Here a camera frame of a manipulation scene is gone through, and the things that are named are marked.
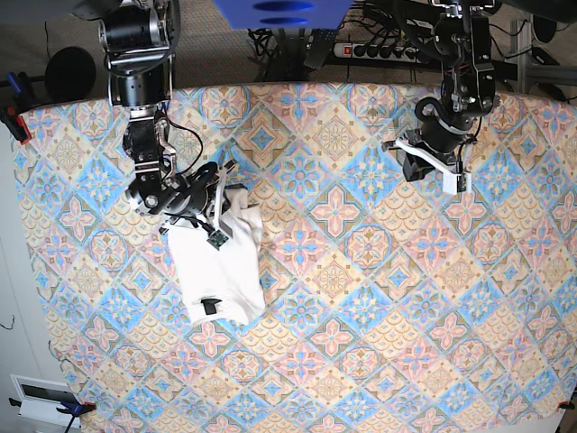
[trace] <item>floor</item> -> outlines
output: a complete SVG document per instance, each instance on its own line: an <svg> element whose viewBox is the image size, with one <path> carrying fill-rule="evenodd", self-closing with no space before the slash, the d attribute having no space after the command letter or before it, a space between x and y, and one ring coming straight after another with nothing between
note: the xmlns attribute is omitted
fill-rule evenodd
<svg viewBox="0 0 577 433"><path fill-rule="evenodd" d="M231 30L211 0L181 0L182 29L177 49L178 63L176 86L178 88L253 82L258 67L248 60L252 45L244 30ZM522 18L519 10L504 5L491 21L508 30L512 19ZM106 94L106 76L101 67L103 52L97 38L97 23L83 22L66 16L47 23L48 50L54 54L72 44L88 50L97 65L97 78L92 97ZM492 29L499 46L508 50L509 37ZM560 33L547 49L562 64L577 65L577 52L572 44L577 40L577 26ZM47 35L44 23L28 25L0 25L0 77L9 71L26 71L30 76L43 74L48 62ZM312 75L315 81L345 81L346 68L327 67ZM378 84L407 83L407 70L378 70L351 68L351 82ZM418 73L417 80L438 84L440 74ZM10 101L12 91L0 89L0 105Z"/></svg>

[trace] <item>black tag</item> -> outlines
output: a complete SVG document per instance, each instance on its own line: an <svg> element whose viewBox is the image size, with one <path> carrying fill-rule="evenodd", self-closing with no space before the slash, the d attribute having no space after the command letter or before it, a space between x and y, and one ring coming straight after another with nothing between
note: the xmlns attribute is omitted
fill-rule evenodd
<svg viewBox="0 0 577 433"><path fill-rule="evenodd" d="M208 299L201 299L200 302L202 302L202 305L205 307L205 313L207 316L210 316L211 314L216 314L216 307L215 305L218 302L221 302L221 300L219 299L214 299L214 298L208 298Z"/></svg>

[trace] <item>white wall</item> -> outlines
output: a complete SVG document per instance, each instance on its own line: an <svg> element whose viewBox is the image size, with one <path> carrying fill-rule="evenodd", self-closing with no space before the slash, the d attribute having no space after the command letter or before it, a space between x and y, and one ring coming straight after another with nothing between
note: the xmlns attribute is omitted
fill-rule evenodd
<svg viewBox="0 0 577 433"><path fill-rule="evenodd" d="M64 428L21 419L8 403L17 399L10 374L65 382L58 361L48 350L44 324L32 267L24 242L24 231L14 185L14 169L8 129L0 124L0 432L61 432Z"/></svg>

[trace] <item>patterned tablecloth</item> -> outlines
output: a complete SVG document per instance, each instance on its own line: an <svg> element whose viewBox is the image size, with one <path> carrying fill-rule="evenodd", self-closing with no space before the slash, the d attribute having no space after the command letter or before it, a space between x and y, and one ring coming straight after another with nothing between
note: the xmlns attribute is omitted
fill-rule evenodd
<svg viewBox="0 0 577 433"><path fill-rule="evenodd" d="M472 194L408 184L383 139L432 89L179 91L205 160L238 161L265 226L249 326L191 327L158 220L123 191L126 113L24 116L16 185L51 347L88 431L443 432L548 417L577 383L577 116L503 95ZM181 168L196 148L172 136Z"/></svg>

